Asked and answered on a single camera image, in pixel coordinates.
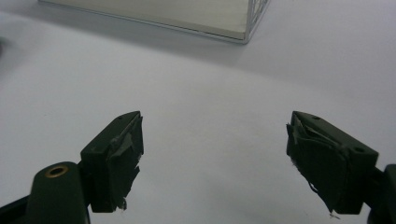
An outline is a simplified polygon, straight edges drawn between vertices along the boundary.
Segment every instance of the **white table surface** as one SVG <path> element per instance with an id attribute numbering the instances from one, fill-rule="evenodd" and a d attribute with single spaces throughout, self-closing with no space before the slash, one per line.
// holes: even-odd
<path id="1" fill-rule="evenodd" d="M 330 218 L 286 155 L 293 110 L 396 162 L 396 2 L 273 0 L 245 46 L 35 0 L 0 2 L 0 205 L 140 110 L 128 209 L 92 223 L 366 223 Z"/>

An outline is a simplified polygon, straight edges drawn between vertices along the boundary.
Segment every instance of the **screw hole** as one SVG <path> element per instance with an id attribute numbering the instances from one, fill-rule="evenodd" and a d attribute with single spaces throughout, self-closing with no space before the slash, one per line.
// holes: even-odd
<path id="1" fill-rule="evenodd" d="M 69 168 L 67 168 L 67 166 L 64 165 L 55 166 L 46 172 L 46 177 L 55 178 L 60 175 L 64 175 L 68 170 Z"/>
<path id="2" fill-rule="evenodd" d="M 355 149 L 355 151 L 360 152 L 360 153 L 364 152 L 364 149 L 361 147 L 355 147 L 354 149 Z"/>

